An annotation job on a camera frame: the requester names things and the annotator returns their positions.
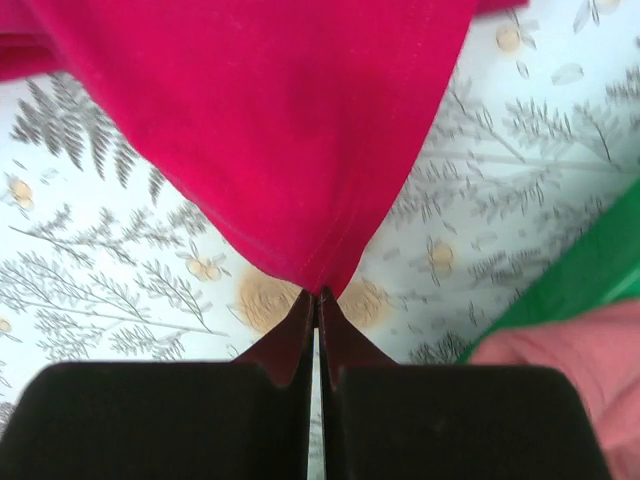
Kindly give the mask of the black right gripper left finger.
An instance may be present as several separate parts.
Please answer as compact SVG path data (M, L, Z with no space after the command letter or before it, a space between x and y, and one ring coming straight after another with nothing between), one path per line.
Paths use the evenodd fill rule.
M5 479L303 479L314 300L230 362L66 362L27 386Z

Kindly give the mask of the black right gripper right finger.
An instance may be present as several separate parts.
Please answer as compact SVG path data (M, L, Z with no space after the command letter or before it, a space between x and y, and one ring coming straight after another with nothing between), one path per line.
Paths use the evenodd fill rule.
M576 390L539 366L401 365L317 299L330 479L607 479Z

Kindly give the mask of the magenta t-shirt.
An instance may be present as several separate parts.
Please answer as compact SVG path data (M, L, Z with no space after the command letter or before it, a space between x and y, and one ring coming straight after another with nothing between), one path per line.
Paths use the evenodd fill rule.
M1 76L63 70L255 267L340 294L471 20L507 1L5 1Z

